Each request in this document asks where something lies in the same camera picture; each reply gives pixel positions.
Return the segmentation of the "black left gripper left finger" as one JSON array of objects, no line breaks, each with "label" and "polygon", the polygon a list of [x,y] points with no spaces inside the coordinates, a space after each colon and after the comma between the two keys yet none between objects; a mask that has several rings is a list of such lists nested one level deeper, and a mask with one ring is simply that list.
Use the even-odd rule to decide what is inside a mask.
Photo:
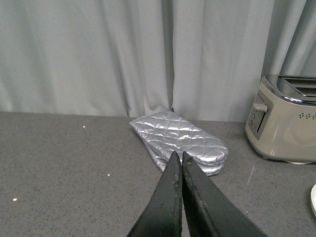
[{"label": "black left gripper left finger", "polygon": [[180,237],[182,233],[182,167],[173,151],[156,189],[129,231],[129,237]]}]

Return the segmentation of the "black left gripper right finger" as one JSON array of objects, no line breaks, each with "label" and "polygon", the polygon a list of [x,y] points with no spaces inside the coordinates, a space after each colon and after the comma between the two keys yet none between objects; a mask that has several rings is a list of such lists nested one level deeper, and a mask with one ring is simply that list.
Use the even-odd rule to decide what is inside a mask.
[{"label": "black left gripper right finger", "polygon": [[192,237],[265,237],[186,152],[182,157],[183,202]]}]

